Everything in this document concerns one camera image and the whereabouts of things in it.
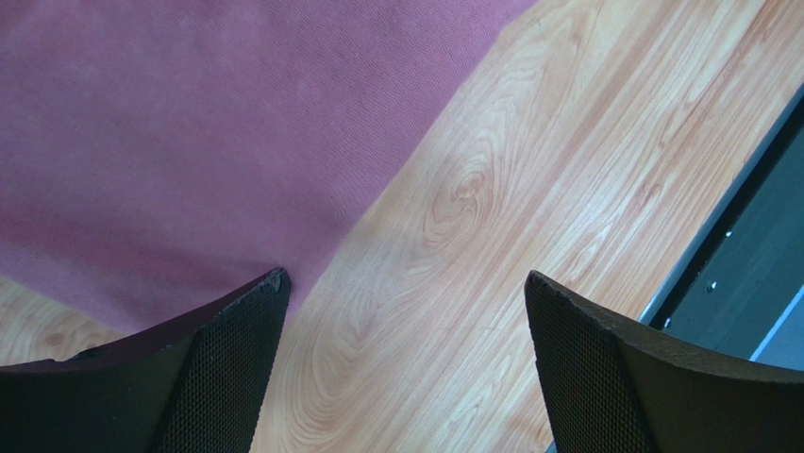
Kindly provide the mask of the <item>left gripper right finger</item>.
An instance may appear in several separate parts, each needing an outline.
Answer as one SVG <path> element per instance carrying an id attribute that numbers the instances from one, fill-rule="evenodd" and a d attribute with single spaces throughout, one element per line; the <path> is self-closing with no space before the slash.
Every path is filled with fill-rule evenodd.
<path id="1" fill-rule="evenodd" d="M 683 342 L 539 272 L 525 284 L 560 452 L 799 452 L 803 375 Z"/>

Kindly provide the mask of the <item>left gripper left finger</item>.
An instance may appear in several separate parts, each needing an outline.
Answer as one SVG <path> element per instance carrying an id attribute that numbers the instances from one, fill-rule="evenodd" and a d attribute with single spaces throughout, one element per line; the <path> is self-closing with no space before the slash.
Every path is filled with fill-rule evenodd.
<path id="1" fill-rule="evenodd" d="M 1 370 L 5 452 L 246 452 L 292 283 L 234 292 L 66 361 Z"/>

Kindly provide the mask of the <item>pink t shirt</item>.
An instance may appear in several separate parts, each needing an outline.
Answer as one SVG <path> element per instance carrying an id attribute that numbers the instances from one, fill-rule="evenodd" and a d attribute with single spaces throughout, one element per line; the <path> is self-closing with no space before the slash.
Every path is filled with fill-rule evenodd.
<path id="1" fill-rule="evenodd" d="M 126 333 L 301 303 L 527 1 L 5 1 L 1 273 Z"/>

